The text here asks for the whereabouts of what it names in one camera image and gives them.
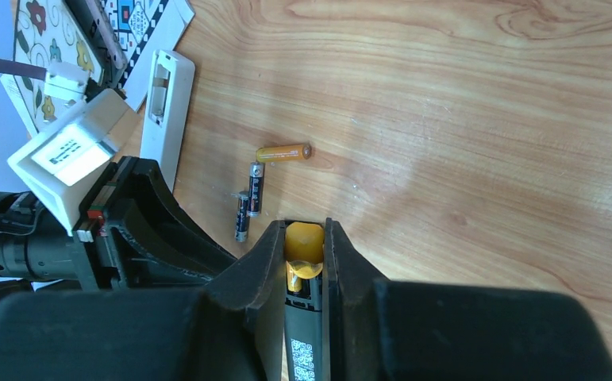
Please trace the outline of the black remote control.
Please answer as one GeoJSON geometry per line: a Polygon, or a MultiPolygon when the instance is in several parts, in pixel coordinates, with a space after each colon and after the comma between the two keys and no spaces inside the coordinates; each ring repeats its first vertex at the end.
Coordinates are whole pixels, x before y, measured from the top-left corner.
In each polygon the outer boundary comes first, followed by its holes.
{"type": "Polygon", "coordinates": [[[284,317],[289,380],[323,380],[320,275],[287,292],[284,317]]]}

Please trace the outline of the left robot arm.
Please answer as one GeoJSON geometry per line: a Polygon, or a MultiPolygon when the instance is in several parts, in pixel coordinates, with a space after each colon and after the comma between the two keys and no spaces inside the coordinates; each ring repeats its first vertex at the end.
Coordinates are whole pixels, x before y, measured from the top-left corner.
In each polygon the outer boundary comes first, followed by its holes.
{"type": "Polygon", "coordinates": [[[31,191],[0,192],[0,301],[48,290],[201,286],[234,256],[182,209],[155,160],[109,164],[65,230],[31,191]]]}

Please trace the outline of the yellow handled screwdriver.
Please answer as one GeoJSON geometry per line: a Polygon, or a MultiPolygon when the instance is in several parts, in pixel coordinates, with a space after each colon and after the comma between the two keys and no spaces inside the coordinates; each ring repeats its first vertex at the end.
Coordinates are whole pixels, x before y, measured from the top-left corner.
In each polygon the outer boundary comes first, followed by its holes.
{"type": "Polygon", "coordinates": [[[322,272],[324,240],[321,225],[293,222],[287,226],[284,256],[291,274],[300,279],[313,279],[322,272]]]}

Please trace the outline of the white remote with QR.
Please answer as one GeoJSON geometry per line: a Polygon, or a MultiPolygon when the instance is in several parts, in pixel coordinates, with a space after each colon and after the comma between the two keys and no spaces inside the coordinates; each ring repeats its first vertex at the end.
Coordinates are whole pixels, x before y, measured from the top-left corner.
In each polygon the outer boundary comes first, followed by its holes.
{"type": "Polygon", "coordinates": [[[173,191],[187,123],[195,64],[181,54],[159,49],[152,56],[140,157],[155,160],[173,191]]]}

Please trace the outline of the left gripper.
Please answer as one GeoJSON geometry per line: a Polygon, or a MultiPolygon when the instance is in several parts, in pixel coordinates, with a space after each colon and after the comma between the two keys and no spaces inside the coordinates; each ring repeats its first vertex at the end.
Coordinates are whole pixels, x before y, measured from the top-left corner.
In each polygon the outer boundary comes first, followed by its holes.
{"type": "Polygon", "coordinates": [[[83,291],[199,286],[237,261],[179,206],[159,164],[135,156],[100,168],[72,234],[83,291]]]}

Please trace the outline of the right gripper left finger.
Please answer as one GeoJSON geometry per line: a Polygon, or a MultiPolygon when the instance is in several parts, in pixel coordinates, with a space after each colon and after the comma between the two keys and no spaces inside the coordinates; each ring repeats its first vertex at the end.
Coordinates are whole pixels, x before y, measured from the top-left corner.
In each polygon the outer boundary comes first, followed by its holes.
{"type": "Polygon", "coordinates": [[[0,301],[0,380],[278,380],[286,225],[203,287],[0,301]]]}

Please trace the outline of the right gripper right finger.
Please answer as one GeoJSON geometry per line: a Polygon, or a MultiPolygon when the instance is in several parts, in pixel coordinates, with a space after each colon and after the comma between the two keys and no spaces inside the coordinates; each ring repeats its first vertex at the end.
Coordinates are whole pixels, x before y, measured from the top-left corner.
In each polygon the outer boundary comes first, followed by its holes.
{"type": "Polygon", "coordinates": [[[612,380],[575,298],[388,279],[325,221],[323,372],[330,380],[612,380]]]}

